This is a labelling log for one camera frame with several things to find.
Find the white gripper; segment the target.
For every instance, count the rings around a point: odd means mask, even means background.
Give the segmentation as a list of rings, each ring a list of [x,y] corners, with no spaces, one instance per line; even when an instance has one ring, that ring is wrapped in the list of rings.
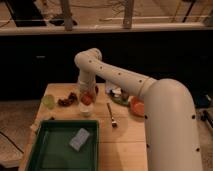
[[[96,86],[95,75],[90,72],[80,70],[78,76],[78,89],[80,95],[83,96],[86,93],[89,93],[92,97],[95,97],[96,96],[95,86]]]

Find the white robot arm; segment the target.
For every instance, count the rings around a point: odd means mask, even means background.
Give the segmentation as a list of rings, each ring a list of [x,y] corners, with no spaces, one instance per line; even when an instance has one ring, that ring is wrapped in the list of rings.
[[[97,48],[77,53],[74,62],[80,90],[99,76],[144,102],[148,171],[203,171],[195,105],[184,84],[107,64]]]

